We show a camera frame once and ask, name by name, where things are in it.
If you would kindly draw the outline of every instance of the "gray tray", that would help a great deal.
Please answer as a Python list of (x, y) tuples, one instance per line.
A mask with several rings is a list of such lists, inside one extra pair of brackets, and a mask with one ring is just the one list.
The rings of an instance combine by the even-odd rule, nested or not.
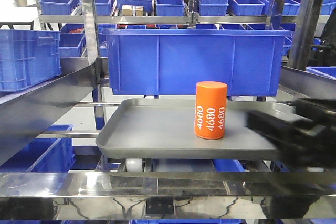
[(96, 139), (108, 158), (277, 159), (276, 148), (245, 127), (245, 112), (259, 110), (291, 121), (292, 108), (273, 102), (228, 102), (225, 136), (194, 134), (194, 100), (129, 99), (121, 103)]

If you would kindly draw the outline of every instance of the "orange cylinder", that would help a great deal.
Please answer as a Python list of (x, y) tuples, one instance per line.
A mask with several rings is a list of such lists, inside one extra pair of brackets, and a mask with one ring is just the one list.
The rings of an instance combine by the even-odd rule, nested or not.
[(227, 84), (202, 81), (196, 86), (195, 134), (215, 140), (225, 132)]

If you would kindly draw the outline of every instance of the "white wheel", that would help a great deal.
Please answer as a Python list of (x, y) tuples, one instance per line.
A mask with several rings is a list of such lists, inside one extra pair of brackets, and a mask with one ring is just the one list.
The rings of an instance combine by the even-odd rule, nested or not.
[(143, 172), (142, 158), (127, 158), (126, 172)]

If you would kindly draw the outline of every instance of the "metal shelving rack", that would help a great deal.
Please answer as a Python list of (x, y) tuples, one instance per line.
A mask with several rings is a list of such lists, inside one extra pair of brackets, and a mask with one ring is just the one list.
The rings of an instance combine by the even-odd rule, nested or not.
[[(100, 58), (98, 54), (97, 23), (176, 24), (175, 17), (138, 19), (96, 16), (93, 0), (81, 1), (82, 16), (40, 15), (40, 21), (42, 26), (44, 22), (84, 23), (88, 57), (62, 59), (64, 76), (24, 92), (0, 97), (1, 116), (5, 119), (0, 120), (1, 164), (37, 136), (96, 137), (99, 131), (44, 132), (74, 106), (94, 107), (97, 130), (100, 130), (104, 120), (103, 107), (119, 105), (102, 100), (101, 87), (108, 86), (108, 68), (107, 59)], [(297, 17), (281, 16), (284, 0), (272, 2), (272, 11), (268, 17), (199, 17), (196, 12), (197, 0), (190, 0), (191, 15), (183, 17), (185, 20), (181, 20), (181, 23), (187, 22), (193, 26), (196, 22), (266, 22), (269, 27), (276, 28), (281, 19), (284, 22), (295, 20), (295, 46), (290, 55), (290, 64), (294, 68), (282, 69), (279, 96), (284, 98), (279, 100), (289, 101), (297, 97), (334, 98), (334, 80), (298, 70), (304, 69), (303, 66), (307, 64), (306, 52), (310, 48), (317, 22), (326, 19), (324, 16), (319, 17), (322, 0), (302, 0)], [(90, 92), (93, 92), (93, 102), (79, 102)], [(336, 190), (329, 187), (336, 181), (335, 172), (270, 173), (264, 162), (249, 161), (246, 166), (251, 173), (149, 173), (147, 171), (151, 161), (146, 160), (144, 172), (106, 173), (106, 162), (102, 157), (95, 172), (0, 174), (0, 218), (4, 218), (8, 212), (18, 211), (30, 218), (43, 220), (206, 219), (213, 216), (235, 219), (336, 218), (336, 212), (333, 211)], [(124, 167), (123, 160), (118, 171), (123, 172)], [(158, 200), (158, 204), (150, 204), (150, 200)], [(169, 207), (173, 200), (179, 204)], [(173, 213), (146, 214), (146, 207), (162, 205), (174, 208)], [(284, 223), (309, 221), (284, 220)]]

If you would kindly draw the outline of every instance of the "cardboard box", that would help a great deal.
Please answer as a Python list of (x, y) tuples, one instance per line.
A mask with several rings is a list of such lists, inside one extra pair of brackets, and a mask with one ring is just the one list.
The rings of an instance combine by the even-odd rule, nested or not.
[(143, 6), (123, 5), (123, 16), (143, 16)]

